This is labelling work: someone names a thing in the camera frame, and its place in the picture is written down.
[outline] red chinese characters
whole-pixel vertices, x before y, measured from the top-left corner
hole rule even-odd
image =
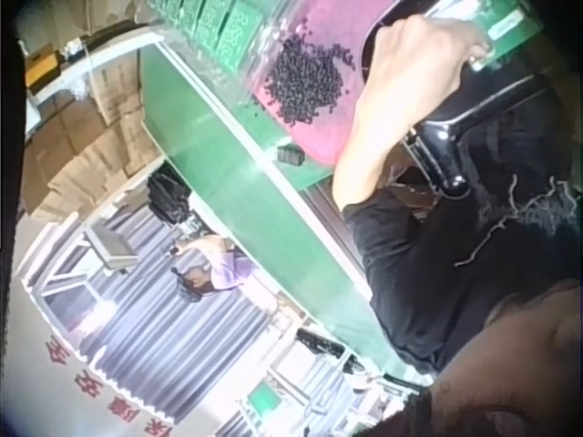
[[[51,341],[45,342],[48,349],[48,358],[52,362],[66,366],[66,359],[71,356],[69,351],[63,346],[57,337],[51,335]]]
[[[153,435],[154,437],[170,437],[172,428],[162,421],[150,419],[144,431],[149,435]]]
[[[118,396],[107,406],[107,409],[127,423],[131,423],[139,414],[139,409],[132,409],[125,399]]]
[[[92,398],[96,398],[103,388],[103,384],[92,378],[87,371],[83,371],[83,374],[78,374],[75,377],[75,384],[81,388],[83,393],[87,393]]]

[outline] woman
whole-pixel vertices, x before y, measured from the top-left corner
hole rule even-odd
[[[209,269],[193,266],[179,276],[179,295],[188,302],[199,301],[216,291],[233,290],[247,281],[256,269],[253,261],[230,239],[211,234],[176,244],[177,256],[199,250],[210,264]]]

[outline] wall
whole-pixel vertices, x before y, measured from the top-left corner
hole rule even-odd
[[[16,232],[15,266],[24,257],[42,223],[24,217]],[[45,343],[52,333],[22,285],[13,281],[8,320],[8,348],[2,381],[2,414],[22,437],[148,436],[150,416],[132,423],[107,407],[116,395],[108,386],[91,398],[74,382],[86,366],[70,356],[66,365],[49,359]],[[263,338],[227,373],[205,401],[170,434],[158,437],[208,437],[235,412],[235,399],[251,383],[256,362],[269,347]]]

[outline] black sleeve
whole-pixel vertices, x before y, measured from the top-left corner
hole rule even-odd
[[[395,351],[418,370],[432,371],[444,346],[460,287],[455,263],[471,244],[473,211],[473,197],[442,200],[421,226],[388,188],[343,211],[371,305]]]

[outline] green circuit board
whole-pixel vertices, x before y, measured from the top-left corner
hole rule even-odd
[[[474,70],[506,55],[542,30],[532,14],[532,8],[523,0],[443,0],[427,16],[470,20],[486,30],[492,41],[490,55],[471,63]]]

